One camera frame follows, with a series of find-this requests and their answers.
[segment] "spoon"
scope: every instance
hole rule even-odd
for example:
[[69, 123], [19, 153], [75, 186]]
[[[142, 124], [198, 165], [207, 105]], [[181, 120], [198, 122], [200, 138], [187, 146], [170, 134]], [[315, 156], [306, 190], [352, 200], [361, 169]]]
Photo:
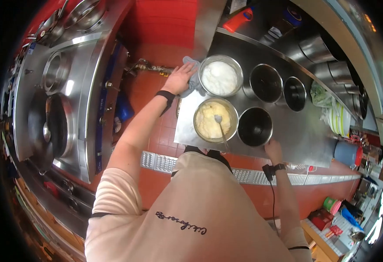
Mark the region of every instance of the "spoon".
[[226, 147], [226, 152], [229, 153], [230, 150], [229, 150], [228, 143], [226, 142], [225, 133], [223, 132], [222, 125], [220, 124], [222, 122], [222, 116], [216, 114], [215, 115], [215, 122], [219, 124], [220, 131], [222, 133], [223, 142], [224, 142], [225, 147]]

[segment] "mashed potato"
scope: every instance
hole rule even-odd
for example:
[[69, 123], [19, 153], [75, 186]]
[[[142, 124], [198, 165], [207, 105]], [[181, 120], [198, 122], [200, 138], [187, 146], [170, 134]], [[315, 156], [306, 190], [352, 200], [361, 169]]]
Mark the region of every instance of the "mashed potato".
[[234, 92], [237, 81], [235, 70], [225, 62], [215, 61], [203, 69], [202, 84], [215, 95], [226, 96]]
[[215, 115], [222, 116], [222, 129], [226, 134], [231, 128], [228, 110], [217, 102], [204, 104], [196, 114], [196, 129], [205, 138], [221, 138], [222, 133], [219, 124], [215, 121]]

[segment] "stacked plates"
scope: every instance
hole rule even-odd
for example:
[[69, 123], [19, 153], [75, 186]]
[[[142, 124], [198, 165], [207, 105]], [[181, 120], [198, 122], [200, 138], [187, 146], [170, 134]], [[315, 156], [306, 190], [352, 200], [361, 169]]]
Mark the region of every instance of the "stacked plates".
[[349, 138], [350, 120], [349, 112], [341, 104], [337, 103], [337, 109], [329, 109], [328, 124], [335, 134]]

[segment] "hand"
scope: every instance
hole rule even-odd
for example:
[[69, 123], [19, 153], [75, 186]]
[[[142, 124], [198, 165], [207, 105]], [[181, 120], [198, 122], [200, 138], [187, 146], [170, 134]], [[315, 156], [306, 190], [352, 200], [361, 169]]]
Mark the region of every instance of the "hand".
[[280, 143], [274, 138], [271, 138], [270, 141], [265, 144], [265, 151], [270, 160], [272, 160], [272, 165], [277, 165], [282, 163], [282, 148]]
[[189, 80], [199, 68], [192, 69], [195, 63], [187, 62], [182, 67], [174, 68], [161, 90], [179, 95], [189, 88]]

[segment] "red bottle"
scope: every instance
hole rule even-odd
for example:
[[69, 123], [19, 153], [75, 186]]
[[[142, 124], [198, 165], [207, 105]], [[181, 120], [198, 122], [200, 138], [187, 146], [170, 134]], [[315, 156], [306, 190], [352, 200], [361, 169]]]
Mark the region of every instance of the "red bottle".
[[226, 21], [225, 24], [223, 24], [223, 28], [228, 30], [231, 33], [234, 33], [237, 28], [244, 22], [251, 21], [253, 19], [253, 7], [246, 8], [236, 14], [234, 17]]

